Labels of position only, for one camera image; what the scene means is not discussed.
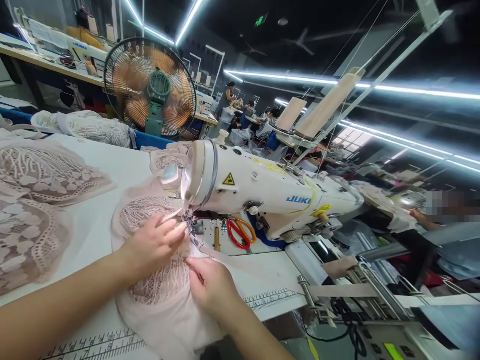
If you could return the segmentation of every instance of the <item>paper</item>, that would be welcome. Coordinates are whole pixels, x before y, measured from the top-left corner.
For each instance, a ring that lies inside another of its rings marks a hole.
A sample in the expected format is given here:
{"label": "paper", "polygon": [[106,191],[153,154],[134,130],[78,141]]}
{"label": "paper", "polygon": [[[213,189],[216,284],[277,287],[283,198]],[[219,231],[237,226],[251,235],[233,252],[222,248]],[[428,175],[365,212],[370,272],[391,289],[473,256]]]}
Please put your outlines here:
{"label": "paper", "polygon": [[92,34],[98,35],[99,30],[97,29],[97,21],[93,16],[88,15],[88,24],[90,25],[90,32]]}
{"label": "paper", "polygon": [[52,39],[50,38],[51,28],[47,25],[42,24],[41,22],[30,19],[30,30],[33,36],[38,40],[43,40],[51,43]]}
{"label": "paper", "polygon": [[55,31],[53,29],[49,29],[48,34],[50,36],[50,43],[62,49],[69,48],[69,42],[67,41],[66,34],[60,31]]}
{"label": "paper", "polygon": [[115,43],[114,28],[110,24],[106,25],[106,38]]}

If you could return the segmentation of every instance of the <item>fan grille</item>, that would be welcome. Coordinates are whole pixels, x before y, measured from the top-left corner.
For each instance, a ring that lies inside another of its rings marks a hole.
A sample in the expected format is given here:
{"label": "fan grille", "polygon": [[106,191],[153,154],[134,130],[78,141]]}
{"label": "fan grille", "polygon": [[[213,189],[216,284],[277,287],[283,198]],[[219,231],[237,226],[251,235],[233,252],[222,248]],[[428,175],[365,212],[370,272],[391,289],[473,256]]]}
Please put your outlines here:
{"label": "fan grille", "polygon": [[111,50],[104,75],[108,99],[120,119],[144,131],[145,119],[149,115],[149,81],[158,71],[170,81],[161,133],[181,133],[186,130],[189,118],[195,116],[197,95],[183,62],[169,47],[157,41],[134,37]]}

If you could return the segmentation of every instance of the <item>juki logo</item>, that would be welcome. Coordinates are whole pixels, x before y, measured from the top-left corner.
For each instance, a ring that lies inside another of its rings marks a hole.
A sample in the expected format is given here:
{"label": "juki logo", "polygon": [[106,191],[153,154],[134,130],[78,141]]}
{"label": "juki logo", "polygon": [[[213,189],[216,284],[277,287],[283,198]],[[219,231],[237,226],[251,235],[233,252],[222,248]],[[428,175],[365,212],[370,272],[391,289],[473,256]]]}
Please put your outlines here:
{"label": "juki logo", "polygon": [[300,204],[310,204],[312,201],[311,198],[308,197],[298,197],[298,196],[291,196],[287,199],[287,201],[292,202],[292,203],[300,203]]}

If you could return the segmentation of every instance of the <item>red scissors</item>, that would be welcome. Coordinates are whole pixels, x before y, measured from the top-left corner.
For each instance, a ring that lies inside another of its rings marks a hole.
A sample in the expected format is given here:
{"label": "red scissors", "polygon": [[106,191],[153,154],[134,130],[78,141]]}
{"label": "red scissors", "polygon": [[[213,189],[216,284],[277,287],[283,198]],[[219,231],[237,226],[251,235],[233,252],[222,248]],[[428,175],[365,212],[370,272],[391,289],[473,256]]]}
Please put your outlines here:
{"label": "red scissors", "polygon": [[[241,249],[247,250],[250,249],[250,244],[253,244],[257,241],[257,235],[255,234],[254,229],[252,226],[246,222],[243,221],[242,219],[232,216],[232,218],[228,218],[226,220],[227,226],[228,226],[228,236],[230,236],[230,239],[233,241],[233,243],[238,246]],[[247,233],[244,230],[244,227],[242,226],[244,224],[247,229],[250,231],[251,237],[247,236]],[[235,232],[241,236],[243,239],[243,243],[240,243],[237,241],[235,238],[234,234],[232,233],[232,228],[235,230]]]}

